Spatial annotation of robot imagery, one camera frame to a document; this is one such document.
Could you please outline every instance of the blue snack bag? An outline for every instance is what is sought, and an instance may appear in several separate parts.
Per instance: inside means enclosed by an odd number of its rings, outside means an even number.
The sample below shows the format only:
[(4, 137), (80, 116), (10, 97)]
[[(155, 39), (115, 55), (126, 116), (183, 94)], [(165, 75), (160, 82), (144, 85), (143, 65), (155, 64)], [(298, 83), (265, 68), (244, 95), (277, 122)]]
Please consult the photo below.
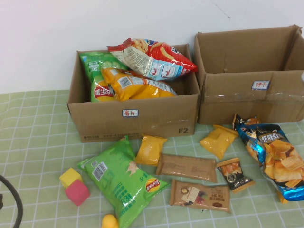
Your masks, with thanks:
[(243, 120), (236, 114), (233, 128), (283, 197), (287, 201), (304, 200), (304, 161), (280, 126), (259, 123), (257, 118)]

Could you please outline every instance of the small snack packet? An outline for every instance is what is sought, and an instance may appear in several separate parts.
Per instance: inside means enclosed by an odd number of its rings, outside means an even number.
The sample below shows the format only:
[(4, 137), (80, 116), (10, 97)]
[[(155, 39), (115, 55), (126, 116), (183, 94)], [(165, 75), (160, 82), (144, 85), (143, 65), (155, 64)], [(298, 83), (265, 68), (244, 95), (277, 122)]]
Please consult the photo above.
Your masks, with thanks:
[(242, 191), (255, 184), (252, 179), (244, 177), (239, 158), (220, 162), (217, 164), (217, 168), (223, 174), (225, 181), (233, 193)]
[(156, 175), (165, 174), (217, 182), (214, 159), (161, 154)]
[(136, 156), (136, 163), (143, 165), (158, 165), (163, 144), (168, 139), (143, 135), (142, 144)]
[(263, 175), (287, 201), (304, 200), (304, 161), (280, 126), (245, 122), (236, 114), (233, 126), (251, 156), (260, 163)]
[(197, 71), (195, 64), (163, 42), (129, 38), (118, 46), (108, 46), (108, 51), (132, 70), (156, 81), (172, 80)]
[(116, 101), (102, 75), (95, 76), (91, 86), (91, 102)]
[(166, 83), (145, 79), (134, 71), (108, 68), (102, 69), (102, 74), (120, 101), (177, 96)]
[(169, 205), (230, 212), (228, 186), (204, 186), (201, 184), (172, 181)]
[(219, 159), (222, 159), (226, 149), (232, 144), (234, 139), (238, 137), (238, 133), (219, 125), (213, 125), (213, 127), (215, 129), (199, 143), (207, 151), (213, 153)]
[(91, 83), (96, 76), (101, 76), (101, 69), (117, 68), (126, 70), (128, 68), (110, 52), (79, 52), (79, 56), (85, 68), (86, 76), (89, 78)]
[(134, 160), (125, 136), (99, 155), (78, 164), (113, 205), (119, 228), (129, 227), (152, 198), (169, 186), (139, 169)]

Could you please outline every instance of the brown snack bar wrapper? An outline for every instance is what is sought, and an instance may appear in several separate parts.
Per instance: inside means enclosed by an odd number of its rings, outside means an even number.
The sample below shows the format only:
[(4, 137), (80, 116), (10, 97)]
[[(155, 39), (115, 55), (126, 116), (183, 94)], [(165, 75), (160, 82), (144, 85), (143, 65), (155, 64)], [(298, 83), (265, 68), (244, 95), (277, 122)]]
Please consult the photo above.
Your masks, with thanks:
[(189, 177), (216, 183), (215, 169), (214, 159), (161, 154), (156, 175)]
[(172, 181), (171, 206), (219, 210), (230, 212), (230, 190), (228, 186), (207, 187), (201, 184)]
[(252, 179), (244, 177), (239, 158), (220, 162), (217, 164), (217, 168), (223, 174), (225, 181), (233, 193), (242, 191), (255, 184)]

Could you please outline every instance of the yellow toy block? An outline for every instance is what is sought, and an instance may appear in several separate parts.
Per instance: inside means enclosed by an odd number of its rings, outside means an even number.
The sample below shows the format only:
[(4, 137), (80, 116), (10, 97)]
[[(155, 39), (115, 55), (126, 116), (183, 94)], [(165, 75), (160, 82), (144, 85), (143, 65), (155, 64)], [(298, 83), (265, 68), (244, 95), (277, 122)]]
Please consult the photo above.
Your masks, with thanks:
[(59, 177), (59, 179), (61, 181), (61, 184), (65, 188), (70, 186), (76, 180), (80, 180), (81, 182), (83, 182), (80, 174), (76, 172), (73, 168), (69, 168), (64, 174)]

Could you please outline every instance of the empty cardboard box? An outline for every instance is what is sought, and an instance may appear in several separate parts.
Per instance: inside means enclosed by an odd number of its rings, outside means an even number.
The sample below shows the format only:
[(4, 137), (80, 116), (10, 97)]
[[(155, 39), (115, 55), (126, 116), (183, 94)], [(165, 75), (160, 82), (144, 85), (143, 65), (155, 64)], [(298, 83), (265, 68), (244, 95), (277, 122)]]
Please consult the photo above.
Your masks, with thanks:
[[(188, 45), (174, 47), (191, 59)], [(200, 96), (194, 73), (168, 82), (179, 96), (91, 103), (91, 85), (78, 53), (67, 106), (82, 142), (119, 140), (124, 135), (136, 139), (142, 133), (161, 137), (194, 134)]]
[(303, 119), (300, 27), (198, 33), (194, 56), (199, 124), (230, 124), (234, 113), (258, 115), (263, 123)]

